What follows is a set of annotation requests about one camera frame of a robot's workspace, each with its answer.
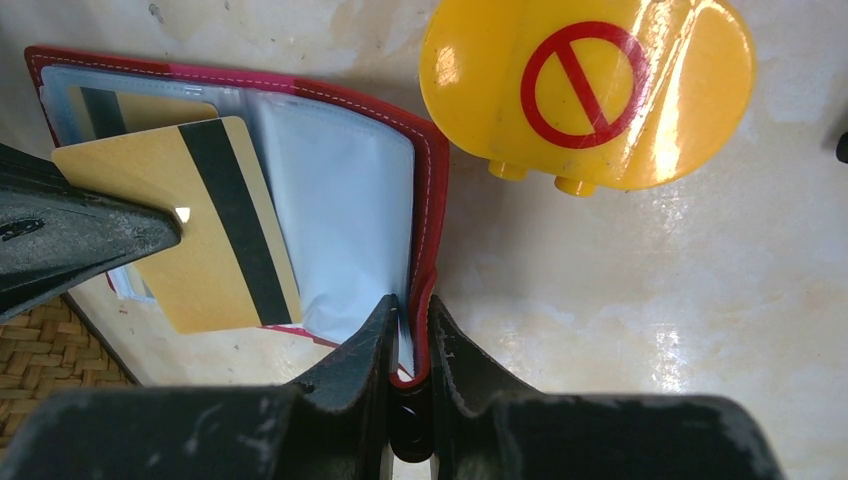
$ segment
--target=scuffed black plastic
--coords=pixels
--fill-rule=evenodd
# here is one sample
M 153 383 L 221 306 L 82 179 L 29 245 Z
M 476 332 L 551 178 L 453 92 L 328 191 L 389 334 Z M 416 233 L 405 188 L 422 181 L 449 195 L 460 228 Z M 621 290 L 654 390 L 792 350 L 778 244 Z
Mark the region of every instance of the scuffed black plastic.
M 169 213 L 74 188 L 51 162 L 0 145 L 0 322 L 179 242 Z

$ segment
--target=white stitching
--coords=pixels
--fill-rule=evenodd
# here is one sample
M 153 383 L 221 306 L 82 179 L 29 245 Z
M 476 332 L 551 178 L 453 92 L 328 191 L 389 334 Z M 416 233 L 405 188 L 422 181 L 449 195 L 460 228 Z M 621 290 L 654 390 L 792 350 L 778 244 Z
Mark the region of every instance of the white stitching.
M 127 71 L 127 72 L 146 73 L 146 74 L 149 74 L 149 75 L 158 75 L 158 76 L 164 76 L 164 77 L 172 76 L 172 77 L 178 77 L 178 78 L 201 78 L 201 79 L 207 79 L 207 80 L 220 80 L 220 81 L 225 81 L 225 82 L 254 83 L 254 84 L 269 85 L 269 86 L 274 86 L 274 87 L 290 87 L 290 88 L 294 88 L 295 90 L 301 90 L 301 91 L 309 92 L 309 93 L 312 93 L 314 95 L 330 98 L 332 100 L 336 100 L 338 102 L 345 103 L 345 104 L 347 104 L 351 107 L 354 107 L 354 108 L 359 109 L 361 111 L 370 112 L 370 113 L 372 113 L 372 114 L 374 114 L 374 115 L 376 115 L 376 116 L 378 116 L 382 119 L 388 120 L 389 122 L 391 122 L 395 125 L 400 125 L 401 127 L 404 127 L 406 129 L 410 130 L 411 132 L 413 132 L 416 135 L 418 135 L 419 137 L 421 137 L 421 139 L 424 141 L 424 150 L 425 150 L 424 160 L 425 160 L 425 164 L 427 166 L 427 186 L 425 188 L 425 191 L 427 193 L 424 196 L 424 225 L 421 229 L 421 246 L 418 249 L 418 254 L 415 257 L 415 263 L 414 263 L 413 268 L 412 268 L 413 282 L 416 280 L 416 278 L 418 276 L 418 267 L 420 266 L 420 263 L 421 263 L 421 255 L 424 253 L 424 238 L 427 237 L 427 219 L 428 219 L 428 216 L 429 216 L 429 213 L 430 213 L 430 195 L 429 195 L 429 192 L 430 192 L 430 182 L 432 181 L 432 178 L 433 178 L 433 166 L 432 166 L 432 158 L 431 158 L 432 152 L 430 151 L 430 142 L 427 140 L 427 137 L 423 133 L 419 132 L 415 128 L 413 128 L 413 127 L 411 127 L 411 126 L 409 126 L 409 125 L 407 125 L 403 122 L 398 122 L 397 120 L 389 118 L 388 116 L 383 115 L 382 113 L 376 112 L 376 111 L 374 111 L 374 110 L 372 110 L 372 109 L 370 109 L 370 108 L 368 108 L 364 105 L 360 105 L 358 103 L 351 102 L 350 100 L 346 100 L 344 98 L 328 95 L 324 92 L 318 92 L 316 90 L 312 90 L 312 89 L 304 88 L 304 87 L 299 87 L 297 85 L 291 85 L 291 84 L 287 84 L 287 83 L 263 82 L 263 81 L 260 81 L 260 80 L 251 80 L 251 79 L 243 79 L 243 78 L 209 77 L 209 76 L 206 76 L 206 75 L 192 75 L 192 74 L 172 73 L 172 72 L 154 72 L 154 71 L 151 71 L 151 70 L 140 70 L 140 69 L 137 69 L 137 68 L 122 67 L 120 65 L 108 65 L 108 64 L 105 64 L 105 63 L 97 63 L 97 62 L 83 62 L 81 60 L 74 60 L 74 59 L 71 59 L 71 58 L 51 57 L 51 56 L 40 55 L 40 54 L 35 54 L 30 58 L 30 67 L 32 68 L 32 71 L 33 71 L 35 78 L 39 78 L 38 69 L 35 65 L 35 59 L 36 58 L 44 58 L 44 59 L 47 59 L 47 60 L 56 60 L 56 61 L 60 61 L 60 62 L 76 63 L 76 64 L 79 64 L 79 65 L 85 65 L 87 67 L 101 67 L 101 68 L 104 68 L 104 69 L 107 69 L 107 70 L 124 70 L 124 71 Z

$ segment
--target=black stripe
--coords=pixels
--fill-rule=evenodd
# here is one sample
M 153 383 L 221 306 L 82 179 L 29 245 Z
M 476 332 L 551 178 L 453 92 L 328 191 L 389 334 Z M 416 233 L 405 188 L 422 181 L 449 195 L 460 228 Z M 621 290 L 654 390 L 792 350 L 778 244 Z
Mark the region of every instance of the black stripe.
M 291 323 L 259 216 L 224 123 L 210 120 L 179 128 L 227 232 L 259 321 L 262 325 Z
M 125 135 L 127 127 L 121 115 L 118 95 L 108 90 L 80 87 L 82 100 L 91 119 L 91 127 L 97 138 L 117 137 Z

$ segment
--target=yellow plastic object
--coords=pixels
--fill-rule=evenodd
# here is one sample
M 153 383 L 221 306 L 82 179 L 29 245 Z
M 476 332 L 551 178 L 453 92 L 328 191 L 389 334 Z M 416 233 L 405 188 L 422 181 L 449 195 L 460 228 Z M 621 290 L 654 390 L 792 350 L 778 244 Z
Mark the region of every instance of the yellow plastic object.
M 489 171 L 560 190 L 635 190 L 703 165 L 755 76 L 739 14 L 716 0 L 443 0 L 420 63 L 439 128 Z

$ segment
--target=card slot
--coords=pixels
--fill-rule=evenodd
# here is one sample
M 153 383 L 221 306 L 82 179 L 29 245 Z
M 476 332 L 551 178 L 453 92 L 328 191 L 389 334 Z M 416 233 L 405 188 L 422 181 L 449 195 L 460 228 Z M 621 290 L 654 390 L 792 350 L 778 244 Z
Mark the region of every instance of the card slot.
M 42 78 L 42 100 L 62 144 L 83 137 L 70 87 L 190 99 L 212 105 L 221 116 L 241 117 L 272 197 L 310 333 L 341 343 L 386 293 L 406 304 L 414 148 L 400 132 L 351 110 L 283 93 L 70 67 L 46 67 Z M 132 290 L 128 296 L 145 294 Z

